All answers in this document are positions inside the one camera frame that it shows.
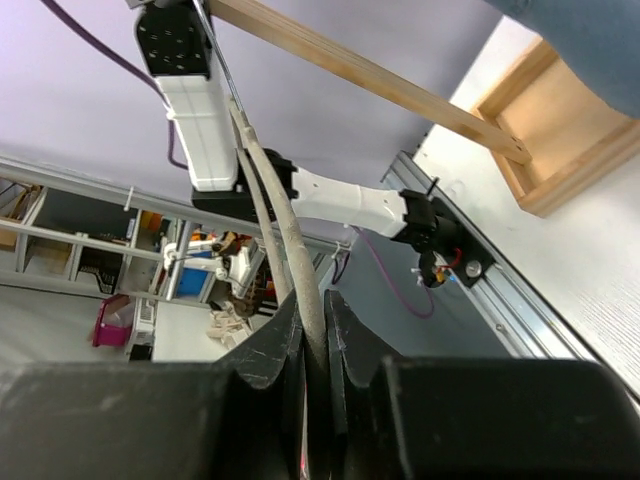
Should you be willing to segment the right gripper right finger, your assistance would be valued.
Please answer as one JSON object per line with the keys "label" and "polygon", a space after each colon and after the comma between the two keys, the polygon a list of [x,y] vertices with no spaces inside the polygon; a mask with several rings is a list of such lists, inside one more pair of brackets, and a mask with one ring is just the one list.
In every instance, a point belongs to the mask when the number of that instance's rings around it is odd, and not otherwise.
{"label": "right gripper right finger", "polygon": [[395,479],[396,432],[385,362],[401,355],[364,325],[340,292],[324,293],[335,479]]}

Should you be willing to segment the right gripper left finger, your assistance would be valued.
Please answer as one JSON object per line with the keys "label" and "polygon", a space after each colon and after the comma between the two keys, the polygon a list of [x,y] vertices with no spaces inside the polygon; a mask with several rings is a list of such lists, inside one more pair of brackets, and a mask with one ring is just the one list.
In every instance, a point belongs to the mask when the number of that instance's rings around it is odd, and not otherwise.
{"label": "right gripper left finger", "polygon": [[297,479],[304,411],[304,332],[291,293],[275,315],[223,358],[217,479]]}

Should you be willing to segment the grey metal hanger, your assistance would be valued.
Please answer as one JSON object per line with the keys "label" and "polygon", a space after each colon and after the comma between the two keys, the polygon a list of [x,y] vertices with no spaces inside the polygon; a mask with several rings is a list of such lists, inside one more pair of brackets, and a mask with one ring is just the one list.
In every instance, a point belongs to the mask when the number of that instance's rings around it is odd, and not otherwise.
{"label": "grey metal hanger", "polygon": [[294,215],[284,187],[246,117],[228,65],[217,43],[210,15],[205,12],[200,1],[195,1],[193,5],[231,92],[228,108],[242,143],[238,157],[251,188],[251,195],[265,244],[268,247],[268,252],[273,254],[275,252],[275,237],[263,194],[267,195],[271,203],[276,216],[276,223],[282,235],[286,258],[299,302],[302,326],[309,344],[309,351],[317,363],[325,364],[327,362],[326,326],[322,315],[315,270],[305,246],[300,225]]}

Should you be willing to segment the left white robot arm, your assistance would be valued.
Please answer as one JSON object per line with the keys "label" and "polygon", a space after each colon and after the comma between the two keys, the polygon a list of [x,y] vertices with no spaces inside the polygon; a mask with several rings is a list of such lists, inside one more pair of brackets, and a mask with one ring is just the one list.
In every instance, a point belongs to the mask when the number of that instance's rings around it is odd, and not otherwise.
{"label": "left white robot arm", "polygon": [[297,218],[341,223],[449,254],[463,229],[426,193],[381,190],[305,170],[263,148],[237,92],[202,1],[133,1],[139,49],[187,159],[193,205],[243,221]]}

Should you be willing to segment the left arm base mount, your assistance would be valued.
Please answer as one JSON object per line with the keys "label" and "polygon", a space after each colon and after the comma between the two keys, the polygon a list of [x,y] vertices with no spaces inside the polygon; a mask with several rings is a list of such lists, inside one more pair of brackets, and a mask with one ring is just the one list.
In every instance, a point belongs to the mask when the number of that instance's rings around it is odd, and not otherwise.
{"label": "left arm base mount", "polygon": [[410,245],[419,254],[422,284],[430,289],[442,286],[450,274],[470,288],[495,263],[489,250],[461,223],[439,216]]}

